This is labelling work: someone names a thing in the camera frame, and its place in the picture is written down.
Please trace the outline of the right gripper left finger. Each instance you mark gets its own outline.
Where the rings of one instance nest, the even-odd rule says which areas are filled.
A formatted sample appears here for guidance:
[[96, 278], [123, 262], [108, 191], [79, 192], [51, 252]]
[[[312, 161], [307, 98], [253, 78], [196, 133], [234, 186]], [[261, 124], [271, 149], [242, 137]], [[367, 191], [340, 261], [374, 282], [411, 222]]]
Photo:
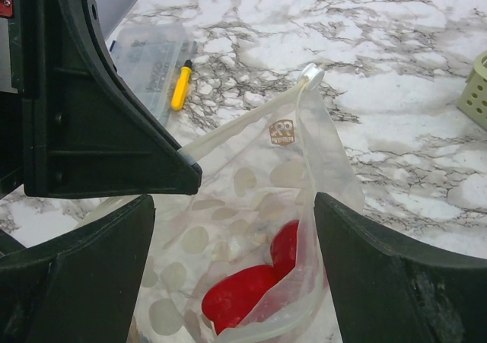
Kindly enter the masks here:
[[124, 342], [154, 230], [153, 198], [32, 247], [1, 233], [3, 342]]

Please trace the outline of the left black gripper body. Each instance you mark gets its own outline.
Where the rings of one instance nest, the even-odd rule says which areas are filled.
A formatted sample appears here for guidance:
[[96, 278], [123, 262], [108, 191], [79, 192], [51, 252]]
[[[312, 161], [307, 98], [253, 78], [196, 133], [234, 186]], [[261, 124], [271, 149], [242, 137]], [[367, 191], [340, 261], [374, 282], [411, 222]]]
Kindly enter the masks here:
[[43, 0], [1, 0], [1, 197], [23, 186], [43, 196], [34, 146], [34, 101], [40, 98]]

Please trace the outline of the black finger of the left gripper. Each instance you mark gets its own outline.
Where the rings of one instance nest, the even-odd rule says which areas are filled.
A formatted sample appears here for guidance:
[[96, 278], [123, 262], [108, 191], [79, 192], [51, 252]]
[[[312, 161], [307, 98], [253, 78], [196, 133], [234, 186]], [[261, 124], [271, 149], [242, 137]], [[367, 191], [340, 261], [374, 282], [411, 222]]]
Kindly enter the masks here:
[[24, 96], [24, 191], [33, 197], [195, 194], [199, 166], [116, 72], [95, 0], [25, 0], [34, 55]]

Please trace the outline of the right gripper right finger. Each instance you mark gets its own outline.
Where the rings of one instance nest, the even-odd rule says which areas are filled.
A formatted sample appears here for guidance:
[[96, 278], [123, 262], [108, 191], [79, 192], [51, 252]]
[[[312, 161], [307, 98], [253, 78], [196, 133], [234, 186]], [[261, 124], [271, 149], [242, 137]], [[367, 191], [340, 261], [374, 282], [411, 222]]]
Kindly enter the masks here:
[[319, 192], [314, 215], [344, 342], [484, 342], [486, 260], [415, 240]]

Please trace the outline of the red toy strawberry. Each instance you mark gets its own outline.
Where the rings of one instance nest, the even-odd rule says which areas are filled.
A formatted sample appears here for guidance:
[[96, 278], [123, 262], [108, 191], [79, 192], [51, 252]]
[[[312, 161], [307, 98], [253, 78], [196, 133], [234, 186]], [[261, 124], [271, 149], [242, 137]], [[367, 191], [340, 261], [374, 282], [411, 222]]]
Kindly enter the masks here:
[[277, 279], [282, 280], [296, 265], [299, 220], [285, 224], [274, 236], [270, 256]]

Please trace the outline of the red toy bell pepper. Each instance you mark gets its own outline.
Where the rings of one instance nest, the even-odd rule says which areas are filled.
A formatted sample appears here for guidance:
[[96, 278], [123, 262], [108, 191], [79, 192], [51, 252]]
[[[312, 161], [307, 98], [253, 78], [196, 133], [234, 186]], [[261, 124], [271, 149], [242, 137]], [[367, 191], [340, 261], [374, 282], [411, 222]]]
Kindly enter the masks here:
[[219, 335], [235, 328], [278, 283], [271, 265], [256, 265], [227, 276], [211, 287], [202, 299], [202, 313]]

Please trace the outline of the clear zip top bag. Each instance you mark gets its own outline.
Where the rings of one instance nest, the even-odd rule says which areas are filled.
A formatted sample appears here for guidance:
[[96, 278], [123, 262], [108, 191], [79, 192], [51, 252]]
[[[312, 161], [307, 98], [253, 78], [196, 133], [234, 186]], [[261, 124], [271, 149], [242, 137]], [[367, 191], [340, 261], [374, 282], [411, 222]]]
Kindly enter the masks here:
[[[314, 199], [324, 192], [355, 211], [364, 196], [308, 65], [297, 84], [184, 146], [202, 168], [192, 196], [156, 195], [154, 233], [129, 330], [131, 342], [306, 342], [317, 336], [327, 280]], [[219, 335], [202, 313], [227, 276], [271, 265], [270, 245], [299, 220], [295, 267], [235, 328]]]

